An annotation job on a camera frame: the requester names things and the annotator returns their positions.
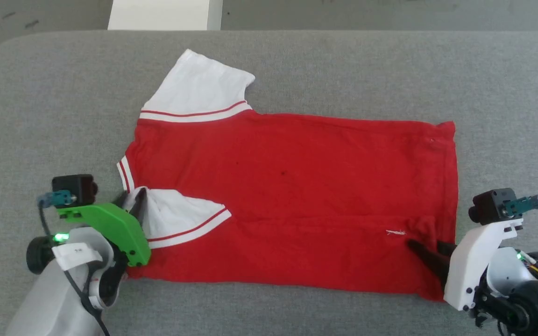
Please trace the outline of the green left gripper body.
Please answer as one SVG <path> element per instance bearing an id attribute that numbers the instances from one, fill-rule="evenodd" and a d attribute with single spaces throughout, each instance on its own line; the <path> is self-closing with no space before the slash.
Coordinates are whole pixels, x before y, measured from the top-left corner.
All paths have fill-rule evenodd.
<path id="1" fill-rule="evenodd" d="M 100 232 L 109 242 L 126 254 L 129 266 L 145 266 L 151 258 L 151 248 L 143 229 L 130 215 L 130 210 L 113 203 L 96 203 L 73 208 L 57 209 L 62 219 L 84 223 Z"/>

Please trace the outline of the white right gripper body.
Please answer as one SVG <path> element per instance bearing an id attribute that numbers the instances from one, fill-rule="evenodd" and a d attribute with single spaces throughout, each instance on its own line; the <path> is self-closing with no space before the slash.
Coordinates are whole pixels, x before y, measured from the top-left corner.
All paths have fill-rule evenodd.
<path id="1" fill-rule="evenodd" d="M 495 255 L 501 242 L 517 237 L 516 226 L 523 224 L 523 219 L 513 219 L 490 223 L 473 228 L 454 249 L 450 258 L 450 268 L 444 287 L 444 301 L 457 311 L 465 306 L 474 307 L 474 289 Z"/>

